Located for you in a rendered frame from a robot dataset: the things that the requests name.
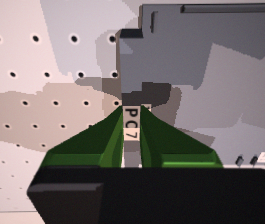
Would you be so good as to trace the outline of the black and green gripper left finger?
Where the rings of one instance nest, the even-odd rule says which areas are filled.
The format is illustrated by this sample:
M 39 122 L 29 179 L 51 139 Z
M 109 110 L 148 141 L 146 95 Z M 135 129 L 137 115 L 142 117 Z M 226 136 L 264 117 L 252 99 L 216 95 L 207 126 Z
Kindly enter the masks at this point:
M 48 165 L 121 167 L 123 142 L 120 105 L 105 119 L 49 149 L 39 168 Z

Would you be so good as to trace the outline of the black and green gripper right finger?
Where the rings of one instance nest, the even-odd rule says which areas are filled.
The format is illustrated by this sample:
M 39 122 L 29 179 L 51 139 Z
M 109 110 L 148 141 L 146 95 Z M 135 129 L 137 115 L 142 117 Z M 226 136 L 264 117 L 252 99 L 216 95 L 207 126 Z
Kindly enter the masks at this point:
M 142 167 L 224 168 L 214 149 L 160 120 L 144 105 L 140 151 Z

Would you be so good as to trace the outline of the grey flat base plate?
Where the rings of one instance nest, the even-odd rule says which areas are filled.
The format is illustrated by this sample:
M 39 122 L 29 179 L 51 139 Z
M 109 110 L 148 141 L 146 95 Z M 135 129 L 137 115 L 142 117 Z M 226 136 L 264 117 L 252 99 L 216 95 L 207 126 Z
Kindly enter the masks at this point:
M 47 151 L 122 105 L 119 37 L 142 4 L 222 3 L 265 0 L 0 0 L 0 213 L 37 212 Z

